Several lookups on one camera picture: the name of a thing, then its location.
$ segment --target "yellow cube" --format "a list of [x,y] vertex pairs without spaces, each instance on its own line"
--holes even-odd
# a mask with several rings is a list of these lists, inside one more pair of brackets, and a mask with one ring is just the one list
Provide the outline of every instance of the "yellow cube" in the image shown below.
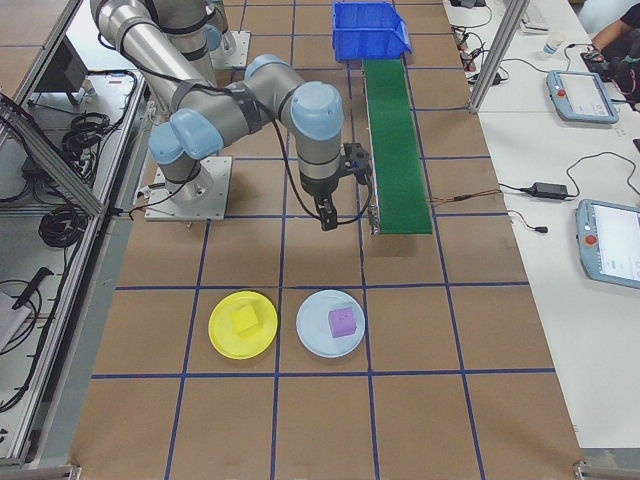
[[238,335],[247,332],[250,328],[260,325],[260,320],[258,320],[256,311],[251,304],[245,305],[241,309],[231,313],[231,321],[233,323],[233,331]]

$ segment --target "black cable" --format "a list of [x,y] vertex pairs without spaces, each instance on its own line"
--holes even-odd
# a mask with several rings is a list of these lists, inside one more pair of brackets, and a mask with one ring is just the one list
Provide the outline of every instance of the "black cable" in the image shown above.
[[569,45],[567,45],[566,47],[564,47],[564,58],[567,59],[567,68],[565,69],[565,71],[569,71],[569,68],[571,67],[571,58],[569,57],[569,54],[567,52],[568,49],[570,48],[574,48],[577,46],[585,46],[588,47],[589,45],[591,45],[590,43],[570,43]]
[[82,238],[87,219],[76,206],[67,203],[47,213],[38,227],[38,235],[49,247],[67,248]]
[[[131,90],[126,95],[122,114],[118,120],[111,124],[107,115],[96,112],[83,113],[72,120],[69,133],[63,137],[62,150],[70,154],[70,160],[75,163],[74,169],[78,171],[82,180],[93,186],[103,152],[102,147],[124,122],[131,98],[138,87],[138,77],[128,70],[91,70],[88,73],[89,75],[126,75],[132,79]],[[87,162],[81,156],[85,150],[92,147],[95,147],[96,151],[89,156]]]
[[489,18],[487,19],[486,22],[484,23],[479,23],[478,25],[451,25],[453,28],[479,28],[479,27],[484,27],[485,25],[489,25],[491,23],[491,19],[493,18],[493,10],[491,10],[491,7],[489,7],[489,5],[485,5],[484,8],[486,8],[487,10],[489,10]]
[[373,196],[373,187],[371,186],[371,181],[368,180],[367,181],[367,200],[362,205],[362,208],[360,209],[360,211],[355,217],[350,218],[349,220],[343,220],[341,222],[338,222],[338,225],[349,225],[350,223],[354,223],[360,220],[362,216],[366,213],[366,211],[369,209],[369,206],[371,205],[372,196]]
[[[193,166],[191,167],[191,170],[189,171],[189,175],[187,175],[187,178],[191,178],[191,176],[193,175],[193,173],[196,171],[196,167],[198,166],[198,162],[193,162]],[[147,203],[146,205],[139,205],[137,207],[132,208],[131,210],[128,210],[124,213],[126,213],[129,216],[129,219],[131,219],[131,221],[133,222],[133,212],[137,212],[137,211],[142,211],[148,207],[155,207],[156,205],[160,205],[161,203],[166,202],[167,200],[169,200],[170,198],[175,197],[178,193],[180,193],[180,191],[184,188],[184,186],[187,184],[187,182],[181,183],[180,186],[176,189],[175,192],[170,193],[168,196],[166,196],[165,198],[163,198],[162,200],[158,200],[157,202],[153,202],[153,203]]]
[[[275,130],[276,130],[276,135],[278,137],[278,143],[280,143],[280,153],[282,154],[282,159],[284,160],[284,167],[285,167],[285,170],[287,172],[287,178],[289,180],[289,184],[291,185],[291,189],[293,190],[293,194],[296,197],[296,200],[298,201],[300,207],[302,207],[302,209],[305,211],[305,213],[307,215],[309,215],[310,217],[314,218],[315,220],[321,221],[320,216],[316,215],[313,212],[311,212],[311,210],[305,205],[304,201],[302,200],[302,197],[300,196],[300,192],[298,192],[298,188],[296,187],[296,184],[295,184],[295,182],[293,180],[293,174],[291,173],[291,167],[289,165],[289,156],[287,155],[287,149],[286,149],[286,147],[284,145],[284,139],[282,138],[282,133],[280,132],[280,127],[278,126],[278,123],[276,122],[275,116],[273,115],[273,113],[271,113],[271,110],[269,110],[266,107],[266,105],[264,105],[263,103],[261,103],[261,102],[256,100],[256,104],[258,105],[258,108],[260,108],[260,110],[262,110],[267,115],[267,117],[269,118],[269,121],[273,125],[273,128],[275,128]],[[358,220],[360,220],[362,218],[362,216],[369,209],[369,204],[371,202],[371,197],[373,196],[373,186],[371,185],[371,181],[370,180],[367,181],[367,189],[368,189],[367,201],[363,205],[362,209],[360,209],[360,211],[357,213],[357,215],[354,216],[353,218],[350,218],[349,220],[343,220],[343,221],[337,222],[338,225],[348,225],[350,223],[357,222]]]
[[66,113],[67,115],[79,115],[80,114],[80,112],[71,112],[71,111],[65,110],[63,108],[53,107],[51,105],[45,105],[43,103],[32,102],[31,100],[27,102],[27,105],[29,105],[30,107],[40,107],[40,108],[46,108],[48,110],[54,110],[56,112]]
[[576,187],[576,194],[575,195],[569,195],[569,197],[571,198],[577,198],[580,196],[580,187],[578,186],[578,183],[575,181],[575,179],[571,176],[571,174],[569,173],[571,171],[572,168],[576,167],[580,162],[582,162],[583,160],[588,160],[590,158],[596,158],[596,157],[600,157],[602,155],[613,155],[614,157],[618,157],[621,160],[624,160],[627,163],[630,163],[631,166],[633,167],[631,169],[631,173],[629,174],[629,176],[627,177],[626,183],[629,186],[629,188],[631,188],[631,190],[633,190],[637,195],[640,196],[640,191],[634,187],[633,185],[631,185],[631,177],[633,177],[633,174],[636,171],[636,164],[633,163],[633,161],[629,160],[627,157],[623,157],[622,155],[618,155],[615,152],[600,152],[600,153],[596,153],[593,155],[586,155],[584,157],[580,157],[578,160],[576,160],[575,162],[573,162],[566,170],[565,173],[567,174],[567,177],[569,177],[569,179],[571,180],[571,182],[573,183],[573,186]]
[[16,200],[20,200],[27,192],[29,192],[30,187],[31,182],[27,180],[26,182],[24,182],[24,186],[22,187],[22,190],[20,190],[20,192],[10,197],[0,198],[0,203],[11,203],[15,202]]
[[531,225],[529,225],[529,222],[527,222],[524,218],[524,215],[522,215],[519,211],[517,210],[507,210],[508,213],[515,213],[518,217],[520,217],[520,219],[522,220],[522,222],[524,223],[524,225],[529,229],[532,230],[534,232],[538,232],[538,233],[547,233],[549,232],[549,228],[546,226],[539,226],[539,227],[533,227]]
[[[58,146],[56,144],[54,144],[49,139],[49,137],[47,137],[45,135],[45,133],[42,130],[42,128],[40,128],[40,125],[38,125],[38,122],[35,121],[33,116],[31,116],[29,114],[29,112],[27,112],[24,108],[22,108],[20,105],[15,103],[13,100],[11,100],[11,98],[7,97],[2,92],[0,92],[0,102],[5,104],[12,112],[14,112],[15,114],[19,115],[20,117],[22,117],[23,120],[25,120],[27,123],[29,123],[29,125],[31,125],[33,127],[33,129],[35,130],[36,134],[42,139],[42,141],[45,142],[61,158],[64,158],[64,154],[60,150],[60,148],[58,148]],[[9,122],[4,117],[0,117],[0,122],[3,125],[5,125],[9,130],[11,130],[12,132],[14,132],[16,134],[16,136],[22,142],[23,148],[27,152],[27,155],[29,155],[31,158],[33,158],[34,155],[32,154],[31,150],[29,149],[29,147],[28,147],[28,145],[27,145],[27,143],[26,143],[26,141],[24,139],[24,136],[20,133],[20,131],[13,124],[11,124],[11,122]]]
[[31,381],[33,380],[33,376],[35,375],[36,368],[38,366],[38,362],[40,361],[42,352],[44,351],[47,337],[49,335],[49,330],[51,329],[51,325],[53,323],[53,320],[55,319],[58,306],[60,305],[60,300],[62,298],[62,289],[66,284],[67,277],[69,276],[69,271],[71,270],[70,267],[73,264],[73,260],[75,259],[75,256],[77,255],[79,250],[80,250],[80,243],[77,243],[76,247],[73,250],[71,258],[69,259],[69,262],[67,262],[66,249],[65,249],[64,269],[60,277],[60,283],[58,284],[58,289],[56,290],[56,296],[55,296],[55,300],[53,301],[53,305],[51,306],[51,311],[49,312],[49,315],[47,316],[47,320],[44,322],[42,329],[40,330],[40,336],[38,338],[38,344],[36,345],[36,350],[34,354],[31,355],[31,366],[29,367],[29,372],[27,373],[27,377],[24,383],[22,384],[22,386],[14,389],[16,393],[14,393],[9,400],[0,402],[0,413],[7,412],[11,410],[13,407],[15,407],[20,402],[20,400],[22,400],[25,393],[29,391],[29,388],[31,386]]
[[536,67],[533,63],[527,62],[526,60],[523,60],[522,58],[504,58],[502,61],[503,62],[522,62],[522,63],[526,63],[527,65],[529,65],[531,68],[533,68],[537,72],[549,73],[549,70],[542,70],[541,68]]
[[298,192],[298,187],[296,187],[296,184],[293,180],[293,174],[291,173],[291,165],[289,165],[289,156],[287,155],[287,148],[284,145],[284,139],[282,138],[280,127],[276,123],[276,118],[271,113],[271,110],[269,110],[266,107],[266,105],[264,105],[261,102],[257,102],[257,105],[258,105],[258,108],[260,108],[260,110],[262,110],[267,115],[267,117],[269,117],[269,121],[273,125],[273,128],[275,128],[276,130],[276,136],[278,137],[278,143],[280,144],[280,153],[282,154],[282,159],[284,160],[284,169],[287,173],[287,178],[289,180],[289,184],[291,185],[291,190],[293,191],[293,194],[295,195],[296,200],[298,201],[298,204],[305,211],[305,213],[309,215],[311,218],[321,221],[322,219],[320,218],[320,216],[313,213],[305,205],[304,201],[302,200],[302,197],[300,196],[300,192]]
[[518,188],[518,187],[512,187],[511,185],[507,185],[506,183],[499,183],[498,185],[500,185],[501,187],[504,187],[504,188],[508,188],[508,189],[510,189],[510,190],[515,190],[515,191],[517,191],[517,192],[521,192],[521,191],[522,191],[522,189],[521,189],[521,188]]
[[22,332],[14,335],[14,337],[9,340],[9,342],[7,342],[4,350],[0,352],[0,355],[6,355],[19,348],[20,345],[27,341],[27,339],[31,336],[31,333],[35,330],[36,322],[38,320],[38,317],[40,316],[40,308],[42,306],[42,303],[38,307],[36,307],[31,300],[27,300],[27,305],[31,307],[31,314],[29,315],[30,317],[32,317],[31,321],[27,324],[27,328],[25,328]]
[[[16,279],[1,281],[0,285],[5,285],[7,283],[21,283],[24,285],[29,285],[29,282],[27,282],[26,280],[16,280]],[[27,340],[27,338],[31,335],[31,332],[33,332],[35,328],[35,324],[38,318],[40,317],[40,312],[42,311],[42,305],[43,305],[42,293],[40,292],[40,289],[36,287],[34,292],[38,296],[38,306],[36,307],[31,300],[27,301],[27,304],[31,307],[31,313],[33,314],[33,318],[31,322],[29,322],[29,324],[27,325],[27,328],[25,328],[22,332],[15,334],[13,338],[7,342],[5,349],[2,352],[0,352],[0,355],[6,355],[7,353],[18,348]]]

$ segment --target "blue tape grid line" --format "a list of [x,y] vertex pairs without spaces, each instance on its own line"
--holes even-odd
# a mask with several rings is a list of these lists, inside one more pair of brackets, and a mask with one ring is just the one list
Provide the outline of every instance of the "blue tape grid line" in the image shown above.
[[[366,284],[365,290],[371,289],[399,289],[399,288],[487,288],[487,287],[522,287],[528,286],[528,281],[514,282],[431,282],[431,283],[397,283],[397,284]],[[270,288],[281,290],[324,290],[332,288],[335,290],[358,290],[363,285],[293,285],[279,287],[277,285],[132,285],[116,287],[117,291],[147,291],[147,290],[242,290],[247,288]]]
[[432,377],[454,375],[555,374],[553,367],[476,368],[470,370],[382,370],[366,372],[186,372],[186,373],[96,373],[92,380],[136,380],[154,378],[331,378],[331,377]]
[[[200,253],[200,264],[198,266],[198,276],[196,280],[196,286],[200,285],[202,280],[202,271],[204,270],[204,261],[207,255],[207,242],[209,241],[209,232],[211,231],[211,221],[207,221],[207,226],[204,232],[204,239],[202,241],[202,251]],[[187,346],[184,352],[184,360],[182,363],[182,374],[180,376],[180,387],[178,389],[178,400],[176,402],[176,411],[173,418],[173,427],[171,429],[171,441],[169,443],[169,453],[167,454],[167,465],[165,468],[164,478],[169,480],[171,475],[171,465],[173,461],[173,452],[176,445],[176,436],[178,433],[178,425],[180,423],[180,411],[182,409],[182,399],[184,397],[184,385],[187,379],[187,369],[189,367],[189,354],[191,351],[191,340],[193,339],[193,329],[196,322],[196,315],[198,312],[198,297],[200,291],[196,290],[193,296],[193,307],[191,309],[191,320],[189,321],[189,333],[187,335]]]
[[[351,83],[351,71],[347,71],[347,80],[349,87],[349,100],[353,101],[353,89]],[[353,117],[353,109],[351,109],[351,138],[353,141],[356,140],[356,127],[355,127],[355,119]],[[356,190],[356,210],[359,212],[360,209],[364,206],[362,203],[366,201],[366,197],[364,200],[360,198],[360,188]],[[369,393],[369,415],[371,419],[371,449],[373,455],[373,473],[376,480],[380,480],[380,460],[379,460],[379,452],[378,452],[378,433],[376,428],[376,408],[375,408],[375,393],[374,393],[374,385],[373,385],[373,366],[371,363],[371,337],[370,337],[370,328],[369,328],[369,306],[367,301],[367,279],[365,276],[365,268],[364,268],[364,238],[363,238],[363,228],[362,222],[358,223],[358,251],[360,255],[360,281],[362,283],[362,302],[363,302],[363,312],[364,312],[364,322],[365,322],[365,330],[364,330],[364,339],[365,339],[365,352],[367,356],[367,387]]]
[[[414,103],[414,98],[413,98],[413,89],[411,86],[411,78],[410,75],[407,75],[407,88],[408,88],[408,93],[409,93],[409,97],[411,99],[411,103],[415,106]],[[418,122],[418,116],[417,116],[417,112],[414,110],[413,111],[413,116],[414,116],[414,123],[415,123],[415,127],[416,127],[416,132],[418,134],[418,146],[421,152],[421,156],[425,157],[425,148],[424,148],[424,144],[422,141],[422,135],[420,133],[420,124]],[[424,173],[425,173],[425,180],[427,183],[427,189],[428,191],[432,191],[431,190],[431,184],[429,182],[429,177],[427,175],[427,168],[426,168],[426,162],[422,163],[422,166],[424,168]],[[455,313],[455,309],[453,307],[453,298],[451,296],[451,287],[449,285],[449,275],[447,272],[447,266],[446,266],[446,261],[445,261],[445,255],[444,255],[444,249],[442,246],[442,239],[440,237],[440,229],[438,226],[438,216],[436,215],[436,211],[435,208],[432,206],[431,207],[431,211],[432,211],[432,218],[433,218],[433,228],[434,228],[434,235],[436,237],[436,243],[438,245],[438,254],[440,256],[440,265],[442,267],[442,274],[444,277],[444,281],[445,281],[445,291],[447,294],[447,302],[449,304],[449,314],[451,316],[451,326],[453,329],[453,335],[454,335],[454,340],[455,340],[455,344],[456,344],[456,351],[458,354],[458,362],[460,364],[460,377],[462,379],[462,387],[464,390],[464,396],[465,396],[465,401],[466,401],[466,405],[467,405],[467,414],[469,416],[469,426],[471,428],[471,436],[473,439],[473,446],[475,449],[475,453],[476,453],[476,462],[478,464],[478,471],[480,473],[480,479],[481,480],[486,480],[486,475],[485,475],[485,471],[484,471],[484,460],[482,458],[482,450],[480,448],[480,442],[478,439],[478,431],[477,431],[477,427],[476,427],[476,421],[475,421],[475,416],[473,413],[473,404],[471,401],[471,392],[469,391],[469,383],[467,381],[467,373],[464,367],[464,356],[462,353],[462,342],[460,340],[460,334],[458,331],[458,324],[457,324],[457,320],[456,320],[456,313]]]
[[[293,12],[291,13],[291,31],[295,32],[295,23],[296,23],[296,1],[293,0]],[[289,63],[293,63],[293,54],[294,54],[294,41],[291,39],[291,46],[289,49]],[[286,153],[289,155],[289,133],[287,132],[287,144],[286,144]],[[282,172],[284,187],[282,189],[282,226],[280,230],[280,262],[279,268],[280,273],[278,277],[278,334],[276,336],[276,354],[275,354],[275,370],[274,370],[274,378],[273,378],[273,411],[272,411],[272,424],[271,424],[271,459],[270,459],[270,470],[269,470],[269,478],[270,480],[275,480],[276,478],[276,460],[278,456],[277,444],[278,444],[278,405],[279,405],[279,397],[280,397],[280,347],[281,347],[281,338],[282,338],[282,329],[280,328],[280,322],[282,322],[282,293],[283,293],[283,285],[284,285],[284,257],[285,257],[285,239],[286,239],[286,228],[287,228],[287,193],[289,184],[287,182],[287,173],[283,169]]]

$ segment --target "tile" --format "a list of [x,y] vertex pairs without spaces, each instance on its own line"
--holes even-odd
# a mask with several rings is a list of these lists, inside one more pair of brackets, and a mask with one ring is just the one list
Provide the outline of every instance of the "tile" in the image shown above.
[[333,56],[331,35],[306,37],[296,35],[293,39],[293,66],[296,69],[342,68]]
[[252,5],[293,5],[294,1],[293,0],[246,0],[247,1],[247,6],[252,6]]
[[[44,45],[68,3],[67,0],[3,0],[0,45]],[[42,9],[45,14],[34,15]]]
[[277,439],[277,479],[373,478],[367,379],[280,379]]
[[468,382],[487,478],[575,478],[582,455],[555,375],[472,375]]
[[[286,142],[286,129],[280,126],[280,131]],[[241,138],[234,144],[226,147],[222,153],[239,158],[282,158],[280,143],[278,143],[276,131],[271,124],[265,125],[253,135],[247,135]]]
[[[302,197],[302,201],[306,207],[313,213],[316,213],[313,197],[305,192],[300,186],[300,173],[298,172],[298,162],[291,161],[291,173],[293,175],[293,181],[296,184],[296,188]],[[340,179],[338,188],[333,192],[333,203],[336,207],[338,215],[353,216],[357,212],[356,204],[356,179],[355,177],[344,177]],[[362,190],[363,200],[366,198],[366,188]],[[298,203],[298,199],[294,195],[291,185],[287,185],[287,215],[305,215],[304,210]]]
[[[345,290],[360,306],[364,306],[362,290]],[[296,317],[298,309],[314,290],[284,290],[280,328],[281,372],[366,372],[366,345],[363,339],[350,354],[341,358],[322,358],[305,348],[298,337]]]
[[442,282],[434,235],[369,235],[363,226],[368,285]]
[[[490,159],[427,161],[427,175],[432,198],[452,198],[500,188]],[[503,195],[470,198],[436,207],[438,213],[505,212]]]
[[489,155],[478,116],[466,110],[418,112],[422,148],[427,157]]
[[255,60],[258,55],[271,53],[287,63],[291,63],[291,37],[290,36],[252,36],[249,46],[249,62]]
[[[211,344],[209,340],[211,312],[227,295],[235,292],[236,290],[200,290],[189,352],[188,371],[190,373],[273,372],[275,370],[275,340],[263,353],[248,360],[226,358]],[[277,289],[264,288],[258,292],[271,300],[276,308],[278,307]]]
[[335,0],[296,0],[296,5],[300,6],[300,5],[331,5],[332,3],[334,3]]
[[397,12],[409,33],[450,33],[447,12],[442,5],[398,5]]
[[373,370],[460,368],[444,288],[369,289],[367,311]]
[[268,477],[272,418],[271,378],[187,380],[171,478]]
[[146,222],[140,213],[136,218],[118,284],[195,285],[206,223]]
[[405,54],[408,67],[448,67],[462,71],[460,54],[451,32],[442,35],[411,35],[412,54]]
[[227,200],[227,215],[282,215],[282,160],[236,160]]
[[291,35],[293,7],[251,6],[246,7],[243,30],[257,35]]
[[374,392],[382,478],[480,478],[458,375],[378,377]]
[[116,291],[94,373],[180,373],[194,291]]
[[323,232],[313,219],[288,219],[284,285],[361,285],[356,224]]
[[69,461],[82,478],[164,478],[179,379],[93,380]]
[[244,14],[244,5],[227,5],[225,2],[224,13],[227,15],[227,22],[229,23],[230,30],[243,30],[242,16]]
[[466,368],[553,367],[528,286],[460,287],[451,294]]
[[0,48],[0,91],[14,98],[41,54],[40,47]]
[[409,81],[415,108],[466,108],[469,101],[461,70],[409,70]]
[[322,7],[296,6],[295,34],[331,33],[333,17],[331,5]]
[[450,282],[527,280],[506,215],[440,218],[438,225]]
[[282,220],[228,219],[211,228],[202,285],[277,286]]

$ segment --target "blue plastic bin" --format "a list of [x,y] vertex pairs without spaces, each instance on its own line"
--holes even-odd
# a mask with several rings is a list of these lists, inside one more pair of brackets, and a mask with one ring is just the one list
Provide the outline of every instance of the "blue plastic bin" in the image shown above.
[[407,25],[389,3],[334,3],[333,49],[339,62],[412,52]]

